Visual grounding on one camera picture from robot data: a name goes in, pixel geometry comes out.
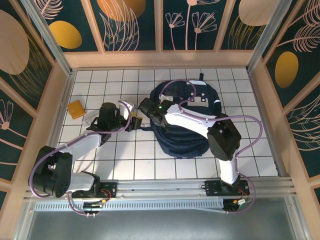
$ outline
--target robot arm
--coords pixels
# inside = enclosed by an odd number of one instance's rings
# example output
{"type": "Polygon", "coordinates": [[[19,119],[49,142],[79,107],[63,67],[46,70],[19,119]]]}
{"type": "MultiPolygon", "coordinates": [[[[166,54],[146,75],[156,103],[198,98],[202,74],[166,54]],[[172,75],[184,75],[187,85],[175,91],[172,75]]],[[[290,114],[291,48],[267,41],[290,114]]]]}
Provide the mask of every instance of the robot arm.
{"type": "Polygon", "coordinates": [[[180,110],[178,104],[169,100],[156,104],[149,98],[145,98],[138,109],[157,126],[176,125],[207,138],[212,154],[219,160],[221,180],[229,185],[237,184],[239,174],[236,172],[234,154],[240,146],[241,135],[230,119],[214,121],[217,117],[227,117],[226,114],[204,115],[183,107],[180,110]]]}

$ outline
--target orange sponge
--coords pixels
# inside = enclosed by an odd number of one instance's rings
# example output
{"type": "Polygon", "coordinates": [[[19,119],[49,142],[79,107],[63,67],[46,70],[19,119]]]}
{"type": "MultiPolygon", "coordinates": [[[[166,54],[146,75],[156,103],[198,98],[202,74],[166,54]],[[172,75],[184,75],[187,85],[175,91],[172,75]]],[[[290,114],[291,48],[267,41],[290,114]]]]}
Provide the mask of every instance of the orange sponge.
{"type": "Polygon", "coordinates": [[[68,113],[71,115],[72,119],[77,119],[86,115],[84,107],[79,100],[68,104],[68,113]]]}

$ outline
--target leaf illustration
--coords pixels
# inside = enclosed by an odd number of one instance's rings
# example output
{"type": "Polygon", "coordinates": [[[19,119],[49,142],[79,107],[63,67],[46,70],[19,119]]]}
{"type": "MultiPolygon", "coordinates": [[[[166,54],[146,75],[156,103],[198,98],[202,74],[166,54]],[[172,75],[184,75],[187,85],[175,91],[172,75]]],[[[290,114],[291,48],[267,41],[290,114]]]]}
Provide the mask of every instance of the leaf illustration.
{"type": "Polygon", "coordinates": [[[305,25],[301,27],[296,32],[294,39],[282,42],[277,47],[291,42],[293,43],[294,50],[297,52],[311,53],[320,44],[320,24],[317,26],[305,25]]]}
{"type": "Polygon", "coordinates": [[[131,8],[128,8],[124,1],[123,8],[118,1],[101,1],[107,17],[100,13],[104,24],[103,44],[107,51],[135,51],[139,44],[139,25],[137,17],[131,8]]]}
{"type": "Polygon", "coordinates": [[[53,20],[64,7],[62,0],[35,0],[44,19],[53,20]]]}

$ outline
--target white tile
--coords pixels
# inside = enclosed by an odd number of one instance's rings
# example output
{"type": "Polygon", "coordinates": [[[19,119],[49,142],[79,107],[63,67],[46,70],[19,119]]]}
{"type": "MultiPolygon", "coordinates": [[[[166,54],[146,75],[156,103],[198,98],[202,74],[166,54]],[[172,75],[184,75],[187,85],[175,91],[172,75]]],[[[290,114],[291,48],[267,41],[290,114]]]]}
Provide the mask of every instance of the white tile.
{"type": "Polygon", "coordinates": [[[105,95],[120,95],[122,82],[107,82],[105,86],[105,95]]]}
{"type": "Polygon", "coordinates": [[[76,161],[73,166],[74,173],[80,173],[86,171],[88,173],[93,173],[95,161],[76,161]]]}
{"type": "Polygon", "coordinates": [[[105,82],[92,82],[90,83],[88,95],[104,95],[106,83],[105,82]]]}
{"type": "Polygon", "coordinates": [[[155,160],[155,179],[175,179],[176,166],[174,159],[155,160]]]}
{"type": "MultiPolygon", "coordinates": [[[[247,122],[246,126],[248,128],[250,138],[256,139],[258,137],[259,132],[260,132],[259,124],[257,122],[247,122]]],[[[261,138],[266,138],[266,133],[265,133],[265,130],[263,129],[263,126],[262,126],[261,138]]]]}
{"type": "Polygon", "coordinates": [[[88,151],[86,154],[84,154],[83,156],[79,157],[78,160],[82,161],[82,160],[95,160],[95,155],[96,155],[96,149],[92,149],[90,151],[88,151]]]}
{"type": "Polygon", "coordinates": [[[121,94],[137,94],[138,93],[138,82],[123,82],[121,94]]]}
{"type": "Polygon", "coordinates": [[[118,142],[135,141],[136,140],[136,131],[131,131],[131,132],[123,131],[123,132],[119,132],[117,135],[118,136],[117,136],[116,140],[118,142]]]}
{"type": "Polygon", "coordinates": [[[115,161],[95,161],[93,174],[98,175],[100,180],[112,180],[115,161]]]}
{"type": "Polygon", "coordinates": [[[134,179],[155,179],[155,160],[136,160],[134,165],[134,179]]]}
{"type": "Polygon", "coordinates": [[[104,103],[113,103],[117,107],[120,105],[118,101],[121,99],[121,95],[104,95],[104,103]]]}
{"type": "Polygon", "coordinates": [[[185,69],[170,69],[171,80],[186,79],[185,69]]]}
{"type": "Polygon", "coordinates": [[[83,96],[83,95],[88,95],[89,91],[89,85],[90,83],[75,83],[73,85],[73,90],[72,90],[72,96],[77,95],[77,96],[83,96]]]}
{"type": "Polygon", "coordinates": [[[237,80],[235,81],[235,85],[238,93],[252,93],[252,87],[249,80],[237,80]]]}
{"type": "Polygon", "coordinates": [[[85,109],[100,109],[104,103],[104,96],[88,96],[86,100],[85,109]]]}
{"type": "Polygon", "coordinates": [[[123,82],[137,82],[139,76],[139,70],[124,70],[123,82]]]}
{"type": "Polygon", "coordinates": [[[129,102],[137,105],[137,95],[122,95],[121,100],[122,101],[129,101],[129,102]]]}
{"type": "Polygon", "coordinates": [[[218,80],[217,70],[215,68],[203,68],[201,72],[204,74],[204,80],[218,80]]]}
{"type": "Polygon", "coordinates": [[[122,82],[123,78],[123,70],[109,70],[108,77],[106,79],[107,82],[122,82]]]}
{"type": "Polygon", "coordinates": [[[154,70],[155,81],[170,81],[170,70],[169,69],[156,69],[154,70]]]}
{"type": "Polygon", "coordinates": [[[239,93],[239,98],[242,107],[257,106],[257,102],[253,93],[239,93]]]}
{"type": "Polygon", "coordinates": [[[218,177],[216,160],[214,158],[196,158],[195,162],[198,179],[218,177]]]}
{"type": "Polygon", "coordinates": [[[195,179],[197,178],[196,173],[196,160],[191,159],[176,159],[175,169],[177,179],[195,179]]]}
{"type": "Polygon", "coordinates": [[[134,160],[116,160],[114,162],[113,179],[115,180],[133,180],[135,171],[134,160]]]}
{"type": "Polygon", "coordinates": [[[230,68],[217,68],[216,72],[218,73],[219,80],[233,80],[234,76],[230,68]]]}
{"type": "Polygon", "coordinates": [[[256,161],[253,156],[239,157],[237,166],[239,173],[244,174],[247,177],[259,177],[256,161]]]}
{"type": "Polygon", "coordinates": [[[155,159],[155,141],[137,141],[135,159],[155,159]]]}
{"type": "Polygon", "coordinates": [[[105,83],[107,81],[107,70],[97,70],[93,71],[91,77],[91,83],[105,83]]]}
{"type": "Polygon", "coordinates": [[[139,82],[138,93],[139,94],[150,94],[155,88],[154,81],[141,81],[139,82]]]}
{"type": "Polygon", "coordinates": [[[88,98],[88,96],[71,96],[69,103],[72,103],[72,102],[75,102],[75,101],[79,100],[81,105],[82,105],[82,107],[85,108],[86,102],[87,102],[87,98],[88,98]]]}
{"type": "Polygon", "coordinates": [[[153,131],[137,130],[136,131],[136,140],[137,141],[154,141],[155,134],[153,131]]]}
{"type": "Polygon", "coordinates": [[[236,93],[237,88],[234,80],[219,81],[222,93],[236,93]]]}
{"type": "Polygon", "coordinates": [[[96,149],[95,160],[114,160],[116,154],[116,142],[107,141],[96,149]]]}
{"type": "Polygon", "coordinates": [[[185,73],[186,73],[186,79],[199,80],[201,70],[200,69],[186,69],[185,73]]]}
{"type": "Polygon", "coordinates": [[[225,107],[240,106],[238,93],[223,93],[222,97],[223,97],[223,104],[225,107]]]}
{"type": "MultiPolygon", "coordinates": [[[[234,107],[224,107],[225,109],[225,114],[228,116],[239,116],[243,115],[242,109],[240,106],[234,106],[234,107]]],[[[240,118],[233,118],[232,122],[244,122],[245,119],[240,117],[240,118]]]]}
{"type": "Polygon", "coordinates": [[[278,176],[275,161],[272,156],[255,157],[260,177],[278,176]]]}
{"type": "Polygon", "coordinates": [[[209,84],[211,87],[213,87],[213,89],[216,90],[217,93],[221,92],[218,80],[206,80],[205,82],[209,84]]]}
{"type": "Polygon", "coordinates": [[[243,138],[243,139],[249,138],[249,134],[248,134],[248,130],[247,130],[247,126],[246,126],[245,122],[234,122],[233,124],[235,125],[235,127],[239,131],[239,133],[241,134],[241,138],[243,138]]]}
{"type": "Polygon", "coordinates": [[[134,141],[119,141],[116,143],[115,159],[126,160],[135,159],[135,147],[134,141]]]}
{"type": "Polygon", "coordinates": [[[75,83],[89,83],[92,71],[77,71],[75,76],[75,83]]]}
{"type": "Polygon", "coordinates": [[[139,81],[154,81],[155,80],[155,70],[144,69],[139,70],[139,81]]]}
{"type": "Polygon", "coordinates": [[[214,158],[215,156],[212,154],[211,150],[210,150],[210,147],[209,149],[204,153],[202,154],[201,158],[206,158],[206,159],[211,159],[211,158],[214,158]]]}
{"type": "Polygon", "coordinates": [[[150,119],[144,115],[141,111],[137,112],[137,117],[142,118],[142,124],[149,124],[150,123],[150,119]]]}
{"type": "Polygon", "coordinates": [[[245,68],[232,68],[232,73],[235,80],[249,79],[245,68]]]}
{"type": "MultiPolygon", "coordinates": [[[[260,116],[259,110],[256,106],[244,106],[244,107],[242,107],[242,110],[243,110],[244,115],[253,116],[261,121],[261,116],[260,116]]],[[[254,122],[254,120],[250,119],[250,118],[246,118],[245,121],[246,122],[254,122]]]]}
{"type": "Polygon", "coordinates": [[[78,117],[76,119],[72,119],[71,115],[66,111],[65,120],[63,125],[81,125],[83,117],[78,117]]]}
{"type": "Polygon", "coordinates": [[[81,126],[63,126],[60,142],[69,142],[80,135],[81,126]]]}
{"type": "Polygon", "coordinates": [[[221,101],[221,106],[224,107],[224,98],[222,97],[222,94],[220,92],[218,93],[218,97],[221,101]]]}
{"type": "Polygon", "coordinates": [[[256,157],[272,156],[269,143],[266,138],[259,139],[259,141],[255,145],[253,145],[252,148],[253,148],[254,155],[256,157]]]}
{"type": "MultiPolygon", "coordinates": [[[[239,151],[251,144],[250,139],[244,138],[240,141],[239,151]]],[[[249,147],[247,150],[240,153],[239,157],[252,157],[254,152],[252,151],[252,147],[249,147]]]]}
{"type": "Polygon", "coordinates": [[[155,141],[155,159],[173,159],[174,157],[165,154],[164,151],[161,149],[158,141],[155,141]]]}
{"type": "Polygon", "coordinates": [[[138,105],[145,99],[145,98],[149,98],[150,95],[149,94],[139,94],[138,95],[138,105]]]}

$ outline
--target navy backpack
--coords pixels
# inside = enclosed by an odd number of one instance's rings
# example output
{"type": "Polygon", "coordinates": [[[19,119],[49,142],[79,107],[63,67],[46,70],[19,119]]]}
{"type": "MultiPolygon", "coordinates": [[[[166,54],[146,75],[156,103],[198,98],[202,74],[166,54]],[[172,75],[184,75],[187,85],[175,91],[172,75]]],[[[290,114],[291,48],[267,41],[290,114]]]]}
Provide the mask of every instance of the navy backpack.
{"type": "MultiPolygon", "coordinates": [[[[187,102],[182,107],[205,115],[219,116],[221,102],[218,93],[202,80],[189,80],[195,85],[196,96],[193,102],[187,102]]],[[[159,94],[170,81],[158,85],[150,94],[150,99],[160,103],[159,94]]],[[[169,85],[163,92],[165,96],[172,96],[173,102],[179,104],[193,96],[192,86],[184,81],[177,81],[169,85]]],[[[151,127],[141,127],[143,131],[153,131],[164,153],[181,158],[200,157],[209,149],[208,140],[202,135],[184,127],[169,125],[164,129],[150,121],[151,127]]]]}

